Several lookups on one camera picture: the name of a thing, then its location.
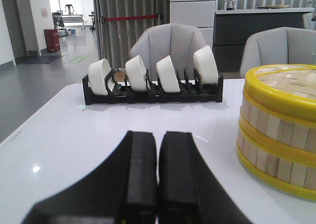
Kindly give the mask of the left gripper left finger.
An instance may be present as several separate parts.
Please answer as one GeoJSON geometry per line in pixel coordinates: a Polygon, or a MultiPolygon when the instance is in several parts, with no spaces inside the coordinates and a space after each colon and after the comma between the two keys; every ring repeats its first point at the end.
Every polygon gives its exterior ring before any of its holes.
{"type": "Polygon", "coordinates": [[[25,224],[153,224],[157,150],[152,133],[128,131],[90,174],[36,203],[25,224]]]}

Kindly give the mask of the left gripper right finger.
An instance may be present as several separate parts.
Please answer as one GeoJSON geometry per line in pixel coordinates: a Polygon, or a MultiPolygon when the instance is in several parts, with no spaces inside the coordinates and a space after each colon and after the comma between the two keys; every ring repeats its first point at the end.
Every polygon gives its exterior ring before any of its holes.
{"type": "Polygon", "coordinates": [[[167,132],[159,154],[160,224],[249,224],[198,151],[191,133],[167,132]]]}

